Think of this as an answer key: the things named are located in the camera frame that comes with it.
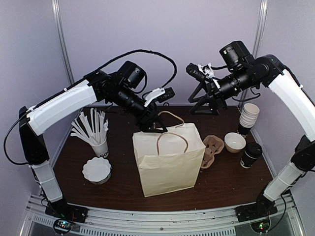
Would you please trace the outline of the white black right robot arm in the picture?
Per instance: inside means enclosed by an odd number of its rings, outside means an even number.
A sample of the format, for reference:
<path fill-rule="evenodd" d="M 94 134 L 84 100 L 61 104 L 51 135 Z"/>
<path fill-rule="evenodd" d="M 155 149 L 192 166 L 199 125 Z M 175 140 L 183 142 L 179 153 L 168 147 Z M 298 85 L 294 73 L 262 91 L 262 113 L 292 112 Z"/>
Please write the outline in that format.
<path fill-rule="evenodd" d="M 194 104 L 192 115 L 218 115 L 227 109 L 226 100 L 240 92 L 264 86 L 278 97 L 286 107 L 283 116 L 277 115 L 278 124 L 286 125 L 288 116 L 300 125 L 302 137 L 286 165 L 264 187 L 253 204 L 239 206 L 241 216 L 265 216 L 275 205 L 275 200 L 292 187 L 301 176 L 315 167 L 315 104 L 305 93 L 291 70 L 275 55 L 254 58 L 242 41 L 233 41 L 220 49 L 229 74 L 217 79 L 211 65 L 190 63 L 186 72 L 198 82 L 188 98 Z"/>

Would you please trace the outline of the black plastic cup lid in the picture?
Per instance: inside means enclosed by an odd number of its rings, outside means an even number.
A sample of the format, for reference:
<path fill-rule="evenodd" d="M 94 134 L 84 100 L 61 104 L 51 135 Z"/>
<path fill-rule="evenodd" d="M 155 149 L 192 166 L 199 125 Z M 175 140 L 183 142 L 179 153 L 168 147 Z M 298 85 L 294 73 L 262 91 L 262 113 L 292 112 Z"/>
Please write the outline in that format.
<path fill-rule="evenodd" d="M 262 147 L 256 142 L 250 142 L 246 144 L 245 152 L 251 158 L 257 159 L 262 155 Z"/>

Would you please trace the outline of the cream paper bag with handles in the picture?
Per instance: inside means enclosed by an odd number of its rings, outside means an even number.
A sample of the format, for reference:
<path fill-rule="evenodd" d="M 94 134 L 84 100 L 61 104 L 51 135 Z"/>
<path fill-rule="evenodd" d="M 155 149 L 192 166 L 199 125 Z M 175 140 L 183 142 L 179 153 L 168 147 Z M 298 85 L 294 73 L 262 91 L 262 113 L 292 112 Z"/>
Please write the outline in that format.
<path fill-rule="evenodd" d="M 133 149 L 142 191 L 156 196 L 195 186 L 205 145 L 194 123 L 161 129 L 157 133 L 133 134 Z"/>

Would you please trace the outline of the stack of paper cups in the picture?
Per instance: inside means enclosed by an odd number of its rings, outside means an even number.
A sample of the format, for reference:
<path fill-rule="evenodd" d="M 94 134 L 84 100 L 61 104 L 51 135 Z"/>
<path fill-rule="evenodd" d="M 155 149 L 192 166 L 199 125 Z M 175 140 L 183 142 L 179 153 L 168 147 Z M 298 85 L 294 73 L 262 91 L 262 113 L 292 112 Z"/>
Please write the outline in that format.
<path fill-rule="evenodd" d="M 244 138 L 248 136 L 251 128 L 255 125 L 260 109 L 252 103 L 246 103 L 241 111 L 237 133 Z"/>

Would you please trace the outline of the right aluminium frame post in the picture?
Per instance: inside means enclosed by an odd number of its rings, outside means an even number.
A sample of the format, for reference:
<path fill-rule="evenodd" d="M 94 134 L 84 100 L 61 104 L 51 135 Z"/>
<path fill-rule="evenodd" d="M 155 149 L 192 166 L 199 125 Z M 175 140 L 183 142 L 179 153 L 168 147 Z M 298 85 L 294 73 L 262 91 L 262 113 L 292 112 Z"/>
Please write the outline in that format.
<path fill-rule="evenodd" d="M 255 39 L 254 39 L 253 50 L 252 50 L 252 55 L 255 58 L 257 57 L 259 53 L 259 49 L 262 44 L 263 35 L 265 31 L 265 26 L 266 26 L 266 20 L 267 20 L 267 12 L 268 12 L 268 0 L 261 0 Z"/>

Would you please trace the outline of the bundle of white wrapped straws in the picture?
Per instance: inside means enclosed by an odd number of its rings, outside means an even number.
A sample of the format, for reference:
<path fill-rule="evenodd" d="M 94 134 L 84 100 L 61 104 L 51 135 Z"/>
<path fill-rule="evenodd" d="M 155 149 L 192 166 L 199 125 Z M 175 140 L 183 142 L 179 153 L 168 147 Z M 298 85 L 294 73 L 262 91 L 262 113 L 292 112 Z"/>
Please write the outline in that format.
<path fill-rule="evenodd" d="M 71 137 L 77 137 L 91 146 L 101 145 L 107 140 L 109 122 L 104 111 L 91 108 L 87 115 L 81 111 L 71 125 Z"/>

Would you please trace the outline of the white round ceramic bowl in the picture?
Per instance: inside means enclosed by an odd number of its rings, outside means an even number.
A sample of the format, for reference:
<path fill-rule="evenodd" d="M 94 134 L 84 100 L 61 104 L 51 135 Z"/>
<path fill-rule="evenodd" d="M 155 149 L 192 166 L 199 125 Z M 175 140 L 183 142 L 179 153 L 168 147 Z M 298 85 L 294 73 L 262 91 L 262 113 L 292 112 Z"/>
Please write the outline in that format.
<path fill-rule="evenodd" d="M 224 137 L 224 143 L 230 153 L 239 153 L 246 146 L 245 138 L 235 132 L 227 133 Z"/>

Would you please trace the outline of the aluminium frame post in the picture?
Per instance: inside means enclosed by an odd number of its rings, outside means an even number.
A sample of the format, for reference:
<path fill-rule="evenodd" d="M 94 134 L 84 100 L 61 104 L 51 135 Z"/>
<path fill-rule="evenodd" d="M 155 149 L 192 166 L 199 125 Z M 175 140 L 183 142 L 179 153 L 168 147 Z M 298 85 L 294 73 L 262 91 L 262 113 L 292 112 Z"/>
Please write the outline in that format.
<path fill-rule="evenodd" d="M 259 49 L 262 44 L 263 35 L 265 31 L 265 26 L 266 26 L 266 20 L 267 20 L 267 12 L 268 12 L 268 0 L 261 0 L 255 39 L 254 39 L 253 50 L 252 50 L 252 55 L 255 58 L 257 57 L 259 53 Z"/>
<path fill-rule="evenodd" d="M 70 60 L 69 60 L 69 56 L 68 56 L 68 51 L 67 51 L 67 47 L 66 47 L 66 41 L 65 41 L 65 37 L 64 37 L 64 31 L 63 31 L 63 25 L 62 25 L 62 16 L 61 16 L 61 11 L 60 11 L 60 3 L 58 0 L 51 0 L 51 3 L 52 3 L 52 10 L 53 10 L 53 15 L 54 15 L 54 19 L 55 19 L 55 24 L 56 24 L 56 28 L 57 28 L 57 33 L 58 33 L 58 37 L 59 37 L 59 44 L 61 47 L 62 59 L 63 59 L 63 63 L 65 66 L 65 71 L 67 74 L 69 84 L 72 85 L 72 84 L 74 84 L 74 77 L 73 77 L 73 73 L 72 73 L 72 69 L 71 69 L 71 65 L 70 65 Z"/>

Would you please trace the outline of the aluminium front rail base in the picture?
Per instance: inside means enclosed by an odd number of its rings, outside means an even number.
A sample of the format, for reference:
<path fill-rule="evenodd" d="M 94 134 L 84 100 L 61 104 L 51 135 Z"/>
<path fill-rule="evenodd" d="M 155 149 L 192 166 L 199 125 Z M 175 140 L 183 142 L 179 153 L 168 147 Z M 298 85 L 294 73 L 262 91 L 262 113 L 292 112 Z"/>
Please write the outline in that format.
<path fill-rule="evenodd" d="M 125 211 L 88 207 L 84 223 L 75 223 L 65 236 L 306 236 L 299 212 L 292 195 L 276 200 L 278 212 L 269 218 L 240 222 L 235 208 L 220 207 L 188 211 Z M 59 236 L 53 223 L 56 217 L 45 214 L 42 196 L 31 194 L 18 236 Z M 252 226 L 259 220 L 270 220 L 267 234 L 257 233 Z"/>

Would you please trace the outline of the brown pulp cup carrier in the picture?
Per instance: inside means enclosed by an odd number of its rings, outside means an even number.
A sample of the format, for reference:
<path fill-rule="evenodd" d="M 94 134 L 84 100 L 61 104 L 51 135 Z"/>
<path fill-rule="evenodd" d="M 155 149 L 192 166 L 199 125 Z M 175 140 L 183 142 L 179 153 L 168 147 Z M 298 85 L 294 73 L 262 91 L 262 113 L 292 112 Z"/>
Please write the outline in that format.
<path fill-rule="evenodd" d="M 224 141 L 215 135 L 208 135 L 203 140 L 205 152 L 201 163 L 201 169 L 209 168 L 215 160 L 215 155 L 221 153 L 224 148 Z"/>

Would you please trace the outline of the single black paper cup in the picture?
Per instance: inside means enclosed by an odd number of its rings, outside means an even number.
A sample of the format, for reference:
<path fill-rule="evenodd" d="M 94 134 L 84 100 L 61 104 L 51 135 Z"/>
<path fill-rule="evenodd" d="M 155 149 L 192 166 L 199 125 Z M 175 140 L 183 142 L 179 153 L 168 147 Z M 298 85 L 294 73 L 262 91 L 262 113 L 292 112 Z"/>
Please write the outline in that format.
<path fill-rule="evenodd" d="M 250 152 L 244 151 L 240 160 L 240 164 L 243 168 L 248 169 L 256 162 L 259 157 L 259 155 L 252 155 Z"/>

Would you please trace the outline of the paper cup holding straws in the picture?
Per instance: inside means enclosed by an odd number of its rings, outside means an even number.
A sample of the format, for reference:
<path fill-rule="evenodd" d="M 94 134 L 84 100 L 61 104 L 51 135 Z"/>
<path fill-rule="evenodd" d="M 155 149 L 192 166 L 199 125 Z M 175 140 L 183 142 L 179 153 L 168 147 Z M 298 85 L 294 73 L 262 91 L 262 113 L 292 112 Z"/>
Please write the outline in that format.
<path fill-rule="evenodd" d="M 102 158 L 108 157 L 109 150 L 108 150 L 108 144 L 107 144 L 106 139 L 101 144 L 96 145 L 96 146 L 91 145 L 91 147 L 92 147 L 92 149 L 95 152 L 97 157 L 102 157 Z"/>

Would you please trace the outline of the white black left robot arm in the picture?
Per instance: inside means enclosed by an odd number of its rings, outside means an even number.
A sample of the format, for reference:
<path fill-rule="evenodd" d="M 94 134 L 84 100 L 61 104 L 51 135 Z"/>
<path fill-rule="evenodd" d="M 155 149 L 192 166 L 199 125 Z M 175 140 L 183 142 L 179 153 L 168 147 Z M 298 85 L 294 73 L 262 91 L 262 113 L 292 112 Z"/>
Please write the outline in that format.
<path fill-rule="evenodd" d="M 57 129 L 60 137 L 63 133 L 60 122 L 69 122 L 68 116 L 102 100 L 112 102 L 131 114 L 141 131 L 155 132 L 153 124 L 163 124 L 155 101 L 165 95 L 166 90 L 161 86 L 145 98 L 139 97 L 134 88 L 144 77 L 146 72 L 131 61 L 126 61 L 112 73 L 98 68 L 39 104 L 20 109 L 18 126 L 26 163 L 48 201 L 48 208 L 59 218 L 67 218 L 75 210 L 68 204 L 55 176 L 45 132 L 52 133 Z"/>

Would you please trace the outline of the left aluminium frame post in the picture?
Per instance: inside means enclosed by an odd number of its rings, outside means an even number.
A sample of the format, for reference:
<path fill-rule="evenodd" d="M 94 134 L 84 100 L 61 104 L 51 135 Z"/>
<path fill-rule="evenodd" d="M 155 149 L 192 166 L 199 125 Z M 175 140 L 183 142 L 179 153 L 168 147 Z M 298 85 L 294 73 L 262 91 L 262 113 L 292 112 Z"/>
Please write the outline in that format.
<path fill-rule="evenodd" d="M 51 0 L 51 3 L 52 3 L 52 10 L 53 10 L 53 15 L 54 15 L 54 19 L 55 19 L 55 24 L 56 24 L 56 28 L 57 28 L 57 33 L 58 33 L 58 37 L 59 37 L 59 44 L 61 47 L 62 59 L 63 59 L 63 63 L 65 66 L 65 71 L 67 74 L 69 84 L 72 85 L 72 84 L 74 84 L 74 77 L 73 77 L 73 73 L 72 73 L 72 69 L 71 69 L 71 65 L 70 65 L 70 60 L 69 60 L 69 56 L 68 56 L 68 51 L 67 51 L 67 47 L 66 47 L 66 41 L 65 41 L 65 37 L 64 37 L 64 31 L 63 31 L 63 25 L 62 25 L 62 16 L 61 16 L 61 11 L 60 11 L 60 3 L 58 0 Z"/>

